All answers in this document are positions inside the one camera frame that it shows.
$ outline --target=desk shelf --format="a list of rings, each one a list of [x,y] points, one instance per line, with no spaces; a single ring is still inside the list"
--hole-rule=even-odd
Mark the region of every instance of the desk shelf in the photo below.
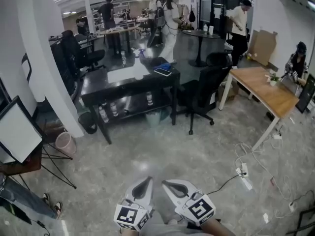
[[[149,106],[147,101],[146,93],[136,94],[131,96],[131,101],[129,105],[129,112],[126,113],[124,107],[126,105],[127,97],[115,100],[118,116],[113,116],[113,113],[110,109],[110,103],[107,102],[105,106],[106,114],[109,118],[109,121],[106,124],[113,123],[122,119],[126,119],[132,116],[136,116],[139,114],[143,114],[152,110],[164,108],[167,106],[171,106],[171,100],[164,92],[164,90],[152,91],[152,101],[153,105]]]

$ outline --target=smartphone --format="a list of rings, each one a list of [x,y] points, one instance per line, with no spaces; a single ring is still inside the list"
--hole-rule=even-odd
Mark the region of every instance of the smartphone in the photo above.
[[[161,75],[164,75],[164,76],[170,76],[172,73],[171,72],[169,72],[169,71],[166,71],[166,70],[164,70],[164,69],[162,69],[162,68],[158,68],[158,69],[155,69],[154,70],[156,73],[158,73],[158,74],[161,74]]]

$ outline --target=ceiling light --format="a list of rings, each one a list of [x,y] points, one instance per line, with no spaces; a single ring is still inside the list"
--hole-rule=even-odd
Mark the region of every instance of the ceiling light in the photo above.
[[[309,0],[309,5],[310,7],[312,7],[312,9],[315,9],[315,2],[313,2],[312,0]]]

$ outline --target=potted plant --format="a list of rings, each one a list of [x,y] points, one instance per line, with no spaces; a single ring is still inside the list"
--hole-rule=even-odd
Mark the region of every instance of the potted plant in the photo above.
[[[276,83],[279,81],[279,77],[274,73],[270,76],[270,85],[275,86]]]

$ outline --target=cardboard box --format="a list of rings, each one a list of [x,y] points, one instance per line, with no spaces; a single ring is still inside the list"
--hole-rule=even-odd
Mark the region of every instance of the cardboard box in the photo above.
[[[219,89],[218,89],[219,102],[221,102],[224,89],[225,89],[225,86],[219,86]],[[232,81],[230,90],[229,90],[229,92],[227,94],[226,101],[234,100],[235,96],[238,94],[238,90],[239,90],[239,86],[237,85],[237,82],[236,81]]]
[[[259,32],[254,30],[248,50],[251,58],[262,65],[268,65],[269,59],[277,45],[277,34],[275,31],[270,33],[265,30],[260,30]]]

